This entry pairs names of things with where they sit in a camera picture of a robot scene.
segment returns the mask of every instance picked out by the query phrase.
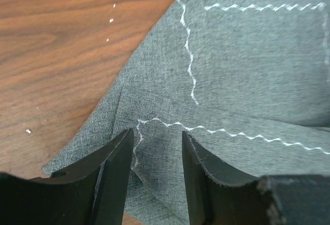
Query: gray cloth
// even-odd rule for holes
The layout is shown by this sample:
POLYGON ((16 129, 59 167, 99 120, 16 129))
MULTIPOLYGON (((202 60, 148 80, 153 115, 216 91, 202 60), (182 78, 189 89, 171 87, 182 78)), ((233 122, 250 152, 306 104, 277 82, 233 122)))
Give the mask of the gray cloth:
POLYGON ((63 168, 135 129, 126 211, 189 224, 181 131, 249 174, 329 174, 330 0, 176 0, 74 138, 63 168))

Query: folded cloth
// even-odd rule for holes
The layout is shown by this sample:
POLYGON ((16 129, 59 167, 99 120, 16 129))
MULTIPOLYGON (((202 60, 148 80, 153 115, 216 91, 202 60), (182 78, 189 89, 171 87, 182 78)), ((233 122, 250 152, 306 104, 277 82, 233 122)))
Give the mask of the folded cloth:
POLYGON ((135 129, 126 211, 189 224, 181 131, 249 174, 329 174, 330 0, 176 0, 74 138, 63 168, 135 129))

